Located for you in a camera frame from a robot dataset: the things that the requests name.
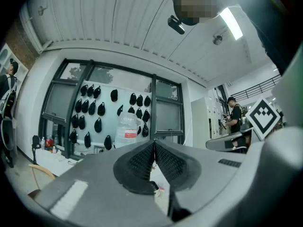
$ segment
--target white surface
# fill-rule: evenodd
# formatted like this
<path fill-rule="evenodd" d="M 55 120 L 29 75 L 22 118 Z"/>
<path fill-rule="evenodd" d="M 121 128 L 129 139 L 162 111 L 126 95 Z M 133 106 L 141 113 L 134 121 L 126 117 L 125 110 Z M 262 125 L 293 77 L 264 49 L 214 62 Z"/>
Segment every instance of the white surface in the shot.
<path fill-rule="evenodd" d="M 48 150 L 37 149 L 36 161 L 40 166 L 45 167 L 56 176 L 62 175 L 64 172 L 71 169 L 73 166 L 68 164 L 68 161 L 76 163 L 73 159 L 66 159 L 65 157 L 59 158 L 57 154 L 53 154 Z"/>
<path fill-rule="evenodd" d="M 39 16 L 37 8 L 46 4 L 48 9 Z M 199 83 L 210 82 L 211 87 L 270 61 L 240 8 L 230 10 L 243 37 L 235 41 L 228 30 L 219 46 L 213 44 L 213 35 L 226 26 L 220 16 L 196 26 L 184 25 L 185 34 L 179 35 L 166 22 L 174 15 L 172 0 L 29 0 L 28 10 L 42 44 L 90 41 L 106 50 L 116 44 L 123 53 L 143 52 L 140 58 L 156 58 L 160 65 L 187 73 Z"/>

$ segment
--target window frame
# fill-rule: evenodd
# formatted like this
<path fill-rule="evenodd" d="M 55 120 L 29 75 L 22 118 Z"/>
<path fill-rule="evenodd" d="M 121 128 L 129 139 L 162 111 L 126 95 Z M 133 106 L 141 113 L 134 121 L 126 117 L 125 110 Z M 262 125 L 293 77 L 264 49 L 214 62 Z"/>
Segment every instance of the window frame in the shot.
<path fill-rule="evenodd" d="M 65 68 L 69 63 L 80 63 L 82 65 L 85 65 L 84 72 L 80 76 L 79 80 L 72 80 L 72 79 L 61 79 L 60 76 L 63 74 Z M 39 120 L 39 129 L 38 129 L 38 136 L 42 138 L 45 135 L 46 132 L 46 122 L 47 120 L 50 120 L 54 123 L 61 124 L 62 126 L 65 127 L 65 134 L 64 134 L 64 152 L 62 152 L 62 155 L 64 155 L 66 158 L 71 158 L 74 160 L 80 160 L 83 159 L 82 157 L 76 156 L 73 154 L 73 149 L 72 149 L 72 144 L 71 141 L 69 140 L 69 134 L 70 134 L 70 125 L 71 125 L 71 117 L 73 113 L 73 109 L 76 104 L 76 99 L 77 95 L 80 91 L 80 87 L 83 83 L 84 80 L 88 80 L 90 78 L 93 70 L 97 66 L 102 66 L 102 67 L 109 67 L 113 69 L 118 69 L 118 70 L 123 70 L 126 72 L 130 73 L 135 73 L 138 75 L 146 76 L 151 78 L 151 126 L 150 126 L 150 139 L 155 139 L 157 136 L 179 136 L 178 137 L 178 143 L 182 144 L 185 140 L 185 119 L 184 119 L 184 105 L 183 105 L 183 94 L 182 94 L 182 86 L 181 84 L 175 83 L 173 81 L 167 80 L 162 77 L 158 77 L 156 74 L 150 74 L 147 72 L 143 72 L 140 70 L 120 66 L 120 65 L 115 65 L 115 64 L 110 64 L 110 63 L 105 63 L 105 62 L 98 62 L 98 61 L 84 61 L 84 60 L 69 60 L 69 59 L 64 59 L 61 65 L 59 66 L 58 70 L 56 71 L 52 82 L 50 83 L 46 95 L 44 97 L 41 113 L 40 113 L 40 120 Z M 157 80 L 161 80 L 163 82 L 170 83 L 174 86 L 177 86 L 178 90 L 178 100 L 174 99 L 169 99 L 161 96 L 156 96 L 156 83 Z M 54 84 L 64 84 L 64 85 L 69 85 L 69 86 L 74 86 L 74 91 L 71 96 L 71 100 L 69 103 L 69 107 L 67 110 L 66 118 L 60 118 L 54 115 L 51 115 L 47 112 L 45 112 L 46 106 L 47 106 L 47 101 L 49 99 L 50 93 L 52 91 L 52 88 Z M 178 131 L 156 131 L 156 107 L 157 107 L 157 101 L 163 101 L 166 103 L 170 104 L 175 104 L 180 106 L 180 117 L 181 117 L 181 130 Z"/>

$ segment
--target blurred object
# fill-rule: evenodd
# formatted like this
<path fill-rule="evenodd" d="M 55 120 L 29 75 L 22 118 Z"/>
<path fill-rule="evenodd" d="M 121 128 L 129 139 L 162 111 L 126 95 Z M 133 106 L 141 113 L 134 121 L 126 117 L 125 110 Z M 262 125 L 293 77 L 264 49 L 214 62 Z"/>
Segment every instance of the blurred object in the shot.
<path fill-rule="evenodd" d="M 44 167 L 42 167 L 42 166 L 32 165 L 32 164 L 30 164 L 30 165 L 28 165 L 28 166 L 30 167 L 30 170 L 31 170 L 31 172 L 32 172 L 33 179 L 34 179 L 34 181 L 35 181 L 35 183 L 36 183 L 36 185 L 37 185 L 37 188 L 38 188 L 38 189 L 32 191 L 31 193 L 29 193 L 28 196 L 31 197 L 32 199 L 35 199 L 35 197 L 37 196 L 37 194 L 38 194 L 41 190 L 40 190 L 40 187 L 39 187 L 39 185 L 38 185 L 38 181 L 37 181 L 37 178 L 36 178 L 34 169 L 37 169 L 37 170 L 39 170 L 39 171 L 45 173 L 46 175 L 48 175 L 48 176 L 51 178 L 51 180 L 55 180 L 56 178 L 55 178 L 55 176 L 54 176 L 49 170 L 47 170 L 46 168 L 44 168 Z"/>

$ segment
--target security camera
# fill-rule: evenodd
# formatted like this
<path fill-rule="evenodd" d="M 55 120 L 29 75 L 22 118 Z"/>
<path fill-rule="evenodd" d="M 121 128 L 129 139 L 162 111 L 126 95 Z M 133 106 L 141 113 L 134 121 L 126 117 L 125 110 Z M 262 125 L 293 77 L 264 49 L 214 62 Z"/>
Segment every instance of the security camera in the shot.
<path fill-rule="evenodd" d="M 185 33 L 185 29 L 182 26 L 181 22 L 175 18 L 173 15 L 171 15 L 167 20 L 168 25 L 176 30 L 180 35 L 183 35 Z"/>

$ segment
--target white cabinet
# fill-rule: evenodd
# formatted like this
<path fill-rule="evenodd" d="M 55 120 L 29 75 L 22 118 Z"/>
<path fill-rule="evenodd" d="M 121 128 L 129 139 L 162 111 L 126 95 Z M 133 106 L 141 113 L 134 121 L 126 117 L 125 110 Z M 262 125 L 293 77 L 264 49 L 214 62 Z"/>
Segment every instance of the white cabinet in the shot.
<path fill-rule="evenodd" d="M 17 78 L 17 97 L 20 87 L 27 75 L 28 69 L 18 60 L 18 58 L 11 51 L 9 46 L 5 44 L 0 51 L 0 75 L 6 74 L 8 67 L 10 66 L 10 59 L 14 59 L 19 64 L 19 68 L 15 77 Z"/>

